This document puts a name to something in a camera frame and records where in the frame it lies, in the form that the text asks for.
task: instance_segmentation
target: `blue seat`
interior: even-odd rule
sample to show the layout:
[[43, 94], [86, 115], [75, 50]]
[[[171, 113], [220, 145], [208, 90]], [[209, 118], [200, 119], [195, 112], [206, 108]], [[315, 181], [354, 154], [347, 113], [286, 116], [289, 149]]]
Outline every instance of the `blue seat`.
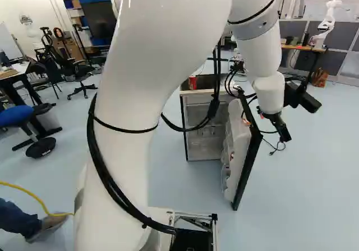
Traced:
[[34, 109], [27, 105], [18, 105], [0, 112], [0, 127], [21, 126], [28, 121]]

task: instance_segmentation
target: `office chair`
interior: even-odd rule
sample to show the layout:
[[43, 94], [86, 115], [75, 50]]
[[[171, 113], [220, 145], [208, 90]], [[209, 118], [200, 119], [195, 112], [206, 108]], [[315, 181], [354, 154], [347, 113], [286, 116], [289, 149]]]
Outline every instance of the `office chair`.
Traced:
[[33, 87], [40, 87], [40, 86], [44, 86], [47, 84], [50, 84], [52, 86], [52, 89], [55, 92], [55, 95], [57, 97], [57, 99], [59, 99], [58, 95], [57, 95], [57, 91], [55, 89], [55, 86], [57, 87], [57, 89], [62, 92], [62, 90], [60, 89], [60, 87], [57, 85], [57, 83], [60, 83], [63, 81], [63, 78], [61, 76], [61, 74], [58, 72], [58, 70], [49, 70], [47, 69], [47, 67], [42, 64], [42, 63], [33, 63], [30, 64], [26, 73], [36, 73], [37, 75], [47, 75], [47, 78], [41, 78], [42, 80], [39, 82], [34, 82], [31, 83], [31, 85]]
[[92, 76], [91, 72], [95, 70], [94, 67], [91, 65], [88, 65], [88, 62], [86, 60], [81, 60], [75, 62], [75, 58], [64, 58], [61, 56], [54, 48], [53, 46], [53, 40], [49, 34], [44, 34], [42, 37], [42, 42], [45, 46], [45, 53], [49, 54], [53, 58], [53, 60], [61, 67], [62, 73], [65, 76], [75, 76], [75, 81], [80, 83], [80, 87], [77, 87], [74, 89], [73, 93], [67, 95], [67, 100], [71, 100], [71, 97], [75, 94], [83, 91], [84, 97], [87, 99], [87, 92], [86, 90], [96, 90], [97, 87], [95, 84], [91, 85], [84, 85], [83, 81]]
[[26, 155], [38, 159], [53, 151], [56, 139], [53, 137], [37, 139], [27, 125], [34, 115], [34, 108], [27, 105], [18, 105], [5, 110], [0, 108], [0, 128], [21, 128], [33, 141], [33, 144], [26, 150]]

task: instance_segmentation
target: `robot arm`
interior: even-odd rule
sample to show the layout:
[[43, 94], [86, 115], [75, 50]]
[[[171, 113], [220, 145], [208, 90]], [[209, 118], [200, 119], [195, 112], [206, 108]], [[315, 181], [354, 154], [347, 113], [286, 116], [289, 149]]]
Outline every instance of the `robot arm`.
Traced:
[[318, 30], [322, 33], [312, 36], [309, 41], [310, 45], [313, 45], [316, 48], [321, 48], [323, 46], [326, 36], [334, 29], [334, 9], [342, 7], [342, 5], [343, 3], [340, 0], [332, 0], [326, 3], [328, 11], [326, 12], [324, 20], [318, 25]]
[[258, 96], [262, 115], [272, 122], [280, 140], [291, 140], [280, 114], [284, 104], [284, 76], [277, 71], [282, 57], [275, 0], [233, 0], [231, 26], [248, 79]]
[[118, 19], [88, 120], [94, 162], [89, 159], [79, 188], [76, 250], [158, 250], [160, 230], [151, 226], [148, 211], [151, 138], [166, 101], [203, 64], [227, 20], [261, 112], [282, 141], [291, 139], [280, 118], [285, 80], [277, 72], [278, 14], [274, 0], [113, 2]]

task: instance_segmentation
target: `computer monitor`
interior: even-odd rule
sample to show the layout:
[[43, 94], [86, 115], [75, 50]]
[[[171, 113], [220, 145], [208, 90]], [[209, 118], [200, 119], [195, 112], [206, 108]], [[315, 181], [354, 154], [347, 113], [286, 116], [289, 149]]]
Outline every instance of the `computer monitor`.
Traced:
[[81, 7], [92, 36], [98, 39], [111, 39], [117, 21], [112, 11], [111, 1], [82, 3]]

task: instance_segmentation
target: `person's leg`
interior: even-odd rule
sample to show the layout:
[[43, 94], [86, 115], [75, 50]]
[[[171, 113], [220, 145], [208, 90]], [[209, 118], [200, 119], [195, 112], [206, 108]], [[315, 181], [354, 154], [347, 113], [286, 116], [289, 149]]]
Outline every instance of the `person's leg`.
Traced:
[[30, 238], [42, 228], [38, 215], [28, 215], [12, 202], [0, 198], [0, 229]]

